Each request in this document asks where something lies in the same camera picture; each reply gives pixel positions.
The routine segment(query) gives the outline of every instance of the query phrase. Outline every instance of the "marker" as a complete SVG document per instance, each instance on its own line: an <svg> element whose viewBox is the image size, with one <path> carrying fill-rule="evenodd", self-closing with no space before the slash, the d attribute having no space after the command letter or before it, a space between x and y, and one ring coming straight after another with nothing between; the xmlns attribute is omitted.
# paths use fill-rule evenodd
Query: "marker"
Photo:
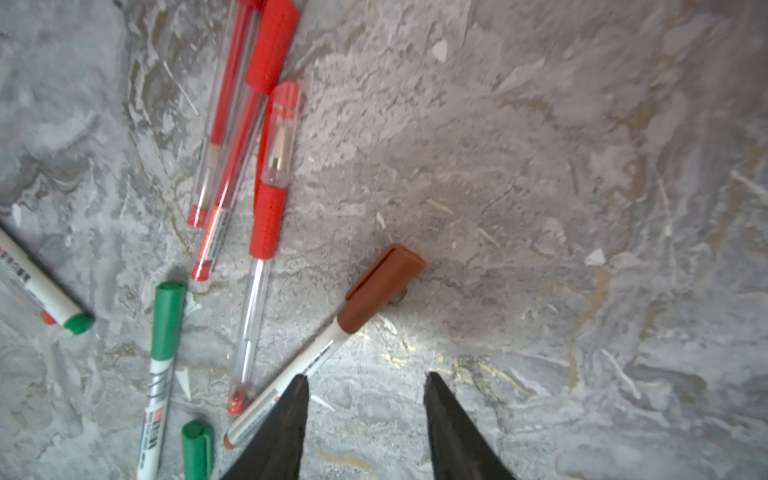
<svg viewBox="0 0 768 480"><path fill-rule="evenodd" d="M250 238L250 255L253 260L246 289L240 335L237 340L230 377L230 415L239 415L253 393L251 370L253 356L261 329L261 319L266 300L266 286L270 279L272 258L277 250L280 220L290 177L293 138L298 117L296 109L301 90L295 81L277 85L266 106L266 121L261 135L256 188L253 193L253 234Z"/></svg>
<svg viewBox="0 0 768 480"><path fill-rule="evenodd" d="M93 319L35 265L24 250L0 229L0 281L48 325L58 323L79 335Z"/></svg>
<svg viewBox="0 0 768 480"><path fill-rule="evenodd" d="M224 446L244 443L266 418L296 375L311 376L372 316L426 267L411 250L394 243L346 294L346 303L328 325L237 417L224 436Z"/></svg>
<svg viewBox="0 0 768 480"><path fill-rule="evenodd" d="M214 84L210 93L205 137L200 149L200 161L195 174L194 189L187 224L203 228L216 176L220 174L221 147L232 117L232 100L237 85L242 84L247 69L248 54L253 50L259 31L262 0L232 0L221 38L221 50L216 64Z"/></svg>
<svg viewBox="0 0 768 480"><path fill-rule="evenodd" d="M174 357L179 346L181 317L187 286L181 282L165 282L154 294L154 323L152 351L149 363L149 403L144 409L141 429L137 480L153 480L160 464L160 452L165 431L166 410L170 384L174 377Z"/></svg>
<svg viewBox="0 0 768 480"><path fill-rule="evenodd" d="M226 160L218 190L207 215L197 263L190 275L196 282L208 280L210 269L219 253L243 179L243 167L256 147L254 139L258 136L253 133L266 107L268 95L277 84L283 59L293 38L293 30L299 21L299 13L293 0L269 0L264 6L256 47L236 102L238 109L233 116L234 131L225 142L227 146L223 158Z"/></svg>

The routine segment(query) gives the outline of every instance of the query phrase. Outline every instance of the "white streak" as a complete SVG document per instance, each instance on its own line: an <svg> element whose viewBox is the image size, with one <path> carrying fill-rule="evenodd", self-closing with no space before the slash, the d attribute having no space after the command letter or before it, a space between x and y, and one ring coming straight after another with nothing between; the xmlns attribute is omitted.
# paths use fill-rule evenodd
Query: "white streak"
<svg viewBox="0 0 768 480"><path fill-rule="evenodd" d="M331 405L329 405L328 402L326 402L325 400L321 399L319 396L317 396L317 395L310 395L310 400L312 400L315 403L319 403L321 406L326 407L331 412L336 413L336 409L334 409Z"/></svg>
<svg viewBox="0 0 768 480"><path fill-rule="evenodd" d="M433 199L431 199L431 198L428 198L428 199L427 199L427 203L428 203L428 204L430 204L430 205L432 205L434 208L436 208L436 209L438 209L438 210L442 210L442 211L446 212L447 214L451 214L451 215L454 215L454 213L453 213L453 210L451 210L450 208L446 207L446 206L445 206L445 205L443 205L443 204L439 204L439 203L435 202L435 201L434 201Z"/></svg>
<svg viewBox="0 0 768 480"><path fill-rule="evenodd" d="M768 207L768 190L765 188L762 188L760 185L756 184L752 180L750 180L747 177L744 177L742 174L735 170L730 171L730 176L741 182L742 184L745 184L747 188L750 189L750 191L757 196L757 198L760 199L761 202L763 202L763 205Z"/></svg>
<svg viewBox="0 0 768 480"><path fill-rule="evenodd" d="M667 225L664 227L664 236L672 237L670 241L670 266L672 267L672 287L677 288L677 260L675 260L674 251L674 229L672 227L672 210L670 209L670 199L667 196L667 189L664 188L664 182L661 181L659 170L656 169L656 164L651 163L651 167L654 169L656 180L659 184L659 192L661 193L661 203L664 205L664 211L667 214Z"/></svg>
<svg viewBox="0 0 768 480"><path fill-rule="evenodd" d="M19 205L11 205L11 216L13 217L13 223L16 224L16 227L20 227L22 225L22 208Z"/></svg>
<svg viewBox="0 0 768 480"><path fill-rule="evenodd" d="M194 104L192 103L190 96L187 95L187 92L184 90L184 87L182 87L181 84L176 80L176 78L174 77L174 74L170 72L168 63L165 60L163 60L163 67L165 67L165 71L168 72L168 76L170 77L170 79L174 81L177 87L179 87L179 90L181 90L181 94L184 96L184 98L187 99L187 103L190 105L190 107L192 107L192 111L194 112L194 114L199 117L200 112L198 112L197 109L194 107Z"/></svg>
<svg viewBox="0 0 768 480"><path fill-rule="evenodd" d="M184 395L187 396L187 400L191 401L192 395L190 394L190 371L188 369L177 369L174 374L176 375L176 380L179 381L181 389L184 390Z"/></svg>
<svg viewBox="0 0 768 480"><path fill-rule="evenodd" d="M480 232L480 234L481 234L483 237L485 237L485 239L486 239L487 241L489 241L489 242L493 243L493 244L496 246L496 248L498 248L499 250L501 250L501 249L502 249L502 246L501 246L501 245L499 245L499 244L498 244L498 242L497 242L497 241L496 241L496 240L495 240L493 237L491 237L491 235L490 235L488 232L486 232L486 231L485 231L485 230L483 230L482 228L478 228L478 232Z"/></svg>
<svg viewBox="0 0 768 480"><path fill-rule="evenodd" d="M382 326L386 328L388 332L390 332L392 335L397 335L397 327L395 327L395 324L392 323L392 320L388 319L381 313L377 313L376 316L382 320Z"/></svg>
<svg viewBox="0 0 768 480"><path fill-rule="evenodd" d="M498 86L498 91L511 90L512 88L519 87L526 81L532 80L536 77L538 71L541 70L541 67L544 66L544 62L545 60L541 58L534 63L519 65L513 68L509 76Z"/></svg>
<svg viewBox="0 0 768 480"><path fill-rule="evenodd" d="M382 230L386 230L386 222L384 221L384 217L382 217L382 214L379 212L376 212L376 221L379 222L379 225L381 225Z"/></svg>
<svg viewBox="0 0 768 480"><path fill-rule="evenodd" d="M624 373L624 370L621 369L621 365L619 365L619 362L616 361L614 356L608 353L606 349L600 349L600 351L603 353L603 355L608 357L611 363L614 364L614 367L616 367L616 372L619 374L621 379L623 379L627 383L627 385L629 385L629 388L632 390L632 395L634 396L634 398L639 400L641 398L640 392L637 390L637 387L634 385L634 382L632 381L632 379L629 378L627 374Z"/></svg>

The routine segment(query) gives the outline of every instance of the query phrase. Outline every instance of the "concrete surface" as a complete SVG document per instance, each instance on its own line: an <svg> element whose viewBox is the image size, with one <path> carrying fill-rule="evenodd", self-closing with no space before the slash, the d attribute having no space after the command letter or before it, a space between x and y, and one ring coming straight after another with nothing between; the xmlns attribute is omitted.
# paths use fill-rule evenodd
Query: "concrete surface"
<svg viewBox="0 0 768 480"><path fill-rule="evenodd" d="M224 12L2 3L2 224L98 317L3 293L6 478L133 476ZM302 477L430 478L435 370L524 480L768 478L767 32L760 0L310 0L259 382L390 241L430 265L312 379ZM229 421L252 185L190 287L161 479L185 422Z"/></svg>

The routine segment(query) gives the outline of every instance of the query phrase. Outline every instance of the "green marker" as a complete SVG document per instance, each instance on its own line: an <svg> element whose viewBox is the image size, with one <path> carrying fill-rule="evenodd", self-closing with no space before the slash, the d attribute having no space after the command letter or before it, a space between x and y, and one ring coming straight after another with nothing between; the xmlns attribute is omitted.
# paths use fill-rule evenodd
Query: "green marker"
<svg viewBox="0 0 768 480"><path fill-rule="evenodd" d="M192 420L181 429L184 479L208 480L214 471L214 430L202 420Z"/></svg>
<svg viewBox="0 0 768 480"><path fill-rule="evenodd" d="M154 480L160 464L160 451L165 430L170 383L174 377L174 356L179 346L181 317L187 286L181 282L161 283L155 290L152 353L149 364L149 404L144 409L141 430L138 480Z"/></svg>

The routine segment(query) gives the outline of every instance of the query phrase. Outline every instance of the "red ballpoint pen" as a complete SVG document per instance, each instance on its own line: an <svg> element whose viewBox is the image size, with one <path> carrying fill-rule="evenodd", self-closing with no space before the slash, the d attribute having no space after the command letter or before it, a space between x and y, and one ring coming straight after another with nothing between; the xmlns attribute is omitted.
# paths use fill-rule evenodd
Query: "red ballpoint pen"
<svg viewBox="0 0 768 480"><path fill-rule="evenodd" d="M292 0L268 0L261 15L256 47L248 65L245 82L238 96L238 110L233 117L234 131L224 148L223 172L213 205L207 215L205 233L198 252L192 280L208 280L210 269L227 230L229 214L242 180L246 159L251 157L255 141L251 141L268 95L275 87L283 59L290 46L293 30L299 20L299 8Z"/></svg>
<svg viewBox="0 0 768 480"><path fill-rule="evenodd" d="M243 83L248 54L256 41L261 4L262 0L233 0L227 14L187 218L191 227L203 228L213 201L217 176L221 174L221 147L232 117L232 100L237 86Z"/></svg>
<svg viewBox="0 0 768 480"><path fill-rule="evenodd" d="M243 411L255 390L250 382L253 354L259 339L272 258L277 250L293 139L298 126L299 96L299 85L295 81L284 81L275 87L266 107L253 200L253 234L250 239L253 262L230 380L227 411L231 415L239 415Z"/></svg>

